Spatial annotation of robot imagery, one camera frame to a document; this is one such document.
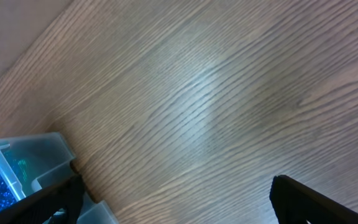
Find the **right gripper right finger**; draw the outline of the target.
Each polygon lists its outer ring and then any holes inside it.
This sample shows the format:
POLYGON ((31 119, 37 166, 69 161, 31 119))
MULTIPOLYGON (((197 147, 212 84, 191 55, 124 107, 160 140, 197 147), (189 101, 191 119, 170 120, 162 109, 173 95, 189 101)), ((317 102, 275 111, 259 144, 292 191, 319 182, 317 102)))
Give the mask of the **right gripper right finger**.
POLYGON ((358 213, 287 175, 273 178, 269 199, 279 224, 358 224, 358 213))

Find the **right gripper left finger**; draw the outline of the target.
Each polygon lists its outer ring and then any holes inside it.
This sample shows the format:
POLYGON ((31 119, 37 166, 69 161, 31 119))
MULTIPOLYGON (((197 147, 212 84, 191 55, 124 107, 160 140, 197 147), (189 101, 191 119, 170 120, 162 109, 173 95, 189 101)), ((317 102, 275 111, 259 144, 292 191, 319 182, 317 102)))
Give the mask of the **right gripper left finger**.
POLYGON ((66 215, 61 223, 76 223, 83 206, 85 184, 82 176, 76 174, 55 185, 48 186, 20 200, 0 212, 3 223, 44 223, 64 209, 66 215))

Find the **clear plastic storage bin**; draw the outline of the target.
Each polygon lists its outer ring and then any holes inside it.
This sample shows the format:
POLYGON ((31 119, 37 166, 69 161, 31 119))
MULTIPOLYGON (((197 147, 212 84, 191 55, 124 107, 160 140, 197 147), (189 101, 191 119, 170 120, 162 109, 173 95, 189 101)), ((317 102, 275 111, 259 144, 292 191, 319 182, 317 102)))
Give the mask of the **clear plastic storage bin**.
MULTIPOLYGON (((74 158, 60 133, 0 139, 0 174, 5 183, 9 185, 11 192, 15 194, 17 202, 78 174, 70 165, 74 158), (26 181, 22 182, 18 179, 19 173, 12 170, 13 163, 7 161, 5 152, 11 152, 13 157, 25 159, 28 163, 25 170, 28 175, 26 181)), ((60 221, 65 215, 66 211, 60 209, 44 223, 61 223, 60 221)), ((94 203, 85 188, 83 206, 76 224, 117 223, 118 221, 107 203, 104 201, 94 203)))

